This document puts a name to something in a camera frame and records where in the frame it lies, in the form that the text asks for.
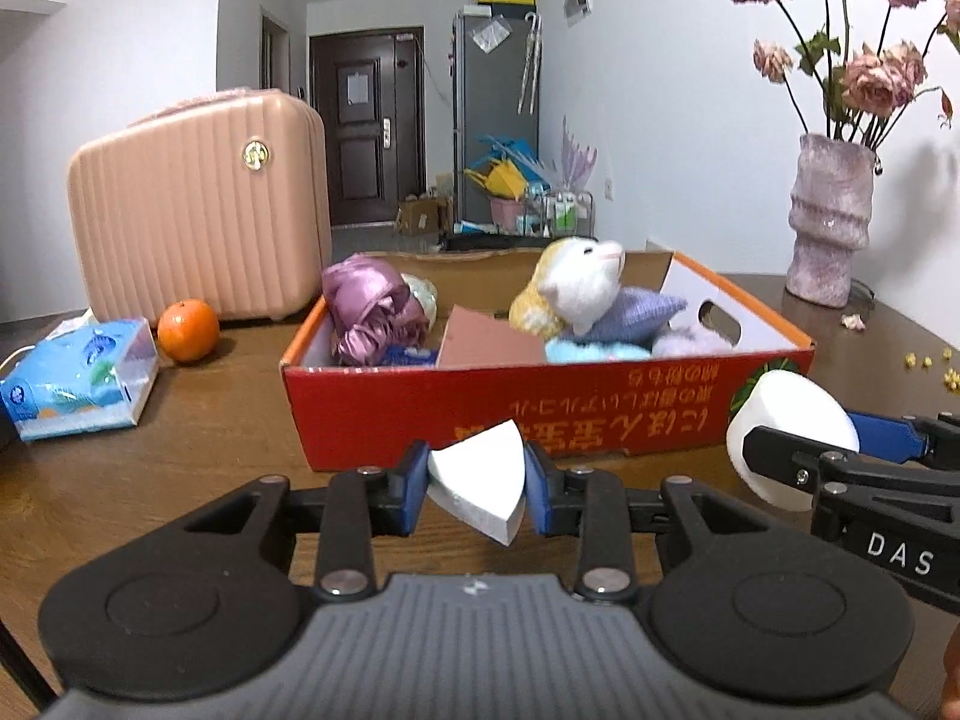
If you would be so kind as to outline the red cardboard box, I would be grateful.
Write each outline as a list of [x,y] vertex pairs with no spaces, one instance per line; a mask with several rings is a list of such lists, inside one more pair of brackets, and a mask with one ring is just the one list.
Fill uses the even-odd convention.
[[281,356],[280,372],[308,465],[338,472],[389,466],[416,439],[446,447],[512,419],[554,457],[643,455],[722,442],[736,401],[761,372],[807,372],[814,340],[775,309],[679,252],[631,252],[625,283],[677,294],[688,327],[702,307],[740,327],[727,356],[575,362],[560,366],[345,367],[334,324],[316,304]]

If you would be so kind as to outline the purple knitted pouch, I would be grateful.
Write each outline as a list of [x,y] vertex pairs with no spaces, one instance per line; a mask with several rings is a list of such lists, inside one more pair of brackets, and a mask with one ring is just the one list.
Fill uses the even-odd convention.
[[688,305],[685,299],[638,286],[624,286],[589,332],[569,338],[578,343],[645,344]]

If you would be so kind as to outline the white foam wedge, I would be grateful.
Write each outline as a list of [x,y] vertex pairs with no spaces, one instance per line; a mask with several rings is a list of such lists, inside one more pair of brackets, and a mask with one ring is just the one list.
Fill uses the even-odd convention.
[[526,446],[516,422],[431,450],[428,475],[428,496],[443,511],[503,546],[514,541],[526,510]]

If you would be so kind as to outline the pink satin scrunchie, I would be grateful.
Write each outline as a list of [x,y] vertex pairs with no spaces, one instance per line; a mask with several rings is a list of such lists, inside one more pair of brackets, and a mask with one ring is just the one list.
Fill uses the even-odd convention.
[[320,281],[343,364],[377,366],[389,346],[416,346],[427,338],[427,312],[389,262],[352,255],[327,266]]

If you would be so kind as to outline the blue tissue pack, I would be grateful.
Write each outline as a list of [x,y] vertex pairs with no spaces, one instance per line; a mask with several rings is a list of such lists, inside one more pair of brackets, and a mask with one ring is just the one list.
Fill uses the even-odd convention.
[[87,323],[29,348],[2,405],[23,442],[135,427],[159,370],[148,320]]

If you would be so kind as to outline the dark brown door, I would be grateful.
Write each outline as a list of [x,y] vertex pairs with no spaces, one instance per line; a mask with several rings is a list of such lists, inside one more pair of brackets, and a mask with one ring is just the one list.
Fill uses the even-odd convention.
[[427,187],[421,37],[392,28],[309,39],[335,227],[390,223]]

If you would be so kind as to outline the pink layered sponge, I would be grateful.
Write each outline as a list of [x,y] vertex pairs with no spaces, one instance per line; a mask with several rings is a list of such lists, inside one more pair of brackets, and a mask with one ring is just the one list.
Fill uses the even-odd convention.
[[544,342],[508,322],[455,305],[439,345],[439,369],[491,369],[545,364]]

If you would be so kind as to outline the blue handkerchief tissue packet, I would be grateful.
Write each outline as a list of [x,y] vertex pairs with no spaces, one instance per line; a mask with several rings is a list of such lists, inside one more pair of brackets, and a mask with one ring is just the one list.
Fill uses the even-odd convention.
[[438,361],[436,349],[421,348],[421,346],[387,346],[382,356],[381,366],[387,367],[431,367]]

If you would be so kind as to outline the grey refrigerator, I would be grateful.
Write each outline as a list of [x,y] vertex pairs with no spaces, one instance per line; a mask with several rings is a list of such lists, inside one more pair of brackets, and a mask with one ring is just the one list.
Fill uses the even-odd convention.
[[480,171],[490,138],[539,153],[539,114],[519,112],[530,21],[457,13],[452,21],[452,128],[455,203],[462,221],[489,223],[490,202],[466,176]]

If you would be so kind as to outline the lilac fluffy headband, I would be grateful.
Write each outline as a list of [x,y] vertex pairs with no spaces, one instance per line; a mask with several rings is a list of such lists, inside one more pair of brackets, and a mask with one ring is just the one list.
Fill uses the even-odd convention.
[[654,358],[704,358],[704,356],[726,356],[734,346],[716,330],[697,325],[670,327],[664,325],[651,344]]

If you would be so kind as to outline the pink ribbed suitcase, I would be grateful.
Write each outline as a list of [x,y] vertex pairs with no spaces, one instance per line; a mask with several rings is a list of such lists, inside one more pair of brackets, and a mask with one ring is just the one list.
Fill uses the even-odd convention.
[[223,320],[291,316],[332,260],[324,122],[278,89],[230,89],[78,149],[71,229],[99,320],[201,299]]

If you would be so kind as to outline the purple textured vase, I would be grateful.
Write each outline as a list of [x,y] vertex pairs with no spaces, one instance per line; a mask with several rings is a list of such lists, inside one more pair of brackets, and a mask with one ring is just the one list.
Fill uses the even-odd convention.
[[854,255],[869,243],[875,154],[857,143],[804,133],[788,223],[794,231],[786,289],[828,309],[850,299]]

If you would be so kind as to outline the fallen rose petal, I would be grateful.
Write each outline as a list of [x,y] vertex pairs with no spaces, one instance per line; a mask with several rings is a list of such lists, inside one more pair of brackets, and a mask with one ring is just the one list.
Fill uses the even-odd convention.
[[866,322],[859,314],[846,314],[846,316],[841,317],[839,323],[850,332],[861,333],[866,330]]

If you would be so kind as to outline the small cardboard box on floor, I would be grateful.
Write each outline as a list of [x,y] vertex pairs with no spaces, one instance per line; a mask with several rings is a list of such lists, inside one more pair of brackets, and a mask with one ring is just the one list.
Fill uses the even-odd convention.
[[418,238],[449,232],[453,221],[454,205],[449,197],[423,195],[398,204],[394,227],[398,234]]

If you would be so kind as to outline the yellow white plush cat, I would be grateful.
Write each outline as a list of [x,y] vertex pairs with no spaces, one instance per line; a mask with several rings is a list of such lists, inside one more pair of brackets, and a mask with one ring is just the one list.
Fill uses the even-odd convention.
[[615,241],[556,239],[512,300],[509,327],[544,341],[563,332],[586,338],[617,299],[625,260]]

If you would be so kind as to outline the yellow blue umbrella pile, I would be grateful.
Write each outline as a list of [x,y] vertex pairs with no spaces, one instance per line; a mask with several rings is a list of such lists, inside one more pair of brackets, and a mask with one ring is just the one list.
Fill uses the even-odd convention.
[[478,143],[485,151],[462,169],[462,176],[490,197],[519,202],[529,190],[548,187],[537,151],[524,138],[483,135]]

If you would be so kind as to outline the dried pink roses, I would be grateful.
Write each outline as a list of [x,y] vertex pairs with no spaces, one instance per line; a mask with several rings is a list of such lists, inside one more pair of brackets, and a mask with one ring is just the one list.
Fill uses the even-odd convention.
[[939,98],[937,123],[957,121],[946,88],[929,79],[928,55],[935,39],[958,44],[958,0],[942,0],[934,26],[922,43],[895,41],[890,21],[897,11],[916,10],[929,0],[882,0],[882,25],[872,43],[854,43],[850,0],[822,0],[822,23],[804,31],[789,10],[789,0],[729,0],[734,5],[773,5],[788,21],[796,43],[791,47],[757,39],[752,62],[758,75],[788,94],[800,112],[791,76],[800,73],[815,83],[822,114],[822,135],[832,142],[859,145],[871,153],[890,138],[898,122],[918,99]]

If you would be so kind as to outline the orange tangerine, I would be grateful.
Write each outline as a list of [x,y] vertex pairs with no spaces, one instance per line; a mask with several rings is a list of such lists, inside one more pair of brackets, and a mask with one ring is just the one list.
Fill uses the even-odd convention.
[[178,364],[194,364],[213,353],[220,339],[217,312],[201,299],[174,302],[156,323],[163,353]]

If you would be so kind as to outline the light blue plush toy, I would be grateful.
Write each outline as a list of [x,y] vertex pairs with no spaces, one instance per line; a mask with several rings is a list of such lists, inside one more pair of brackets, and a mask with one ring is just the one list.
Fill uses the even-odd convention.
[[638,362],[651,358],[651,351],[631,343],[578,343],[556,337],[545,343],[545,359],[551,364],[593,362]]

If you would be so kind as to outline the pale green mesh ball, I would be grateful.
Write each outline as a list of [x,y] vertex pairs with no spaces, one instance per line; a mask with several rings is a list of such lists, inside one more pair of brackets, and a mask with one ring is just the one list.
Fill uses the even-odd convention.
[[436,319],[438,319],[438,291],[436,291],[436,286],[430,280],[417,277],[412,273],[404,273],[402,278],[407,283],[410,294],[421,305],[421,310],[427,317],[428,328],[433,328]]

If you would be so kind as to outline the scattered yellow corn kernels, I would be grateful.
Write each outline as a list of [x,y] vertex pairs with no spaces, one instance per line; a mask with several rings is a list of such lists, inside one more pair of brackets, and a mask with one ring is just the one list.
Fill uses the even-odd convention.
[[917,355],[916,353],[907,353],[903,356],[903,367],[907,371],[928,372],[930,376],[939,377],[947,392],[958,394],[960,392],[960,369],[958,369],[958,353],[955,349],[942,349],[937,355]]

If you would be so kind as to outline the white foam cylinder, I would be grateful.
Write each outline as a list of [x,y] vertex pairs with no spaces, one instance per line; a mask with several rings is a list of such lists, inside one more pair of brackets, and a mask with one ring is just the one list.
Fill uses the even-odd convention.
[[726,447],[734,470],[747,488],[782,511],[807,512],[812,507],[812,496],[748,468],[743,439],[757,426],[774,427],[853,452],[861,449],[851,418],[827,390],[791,371],[765,372],[727,427]]

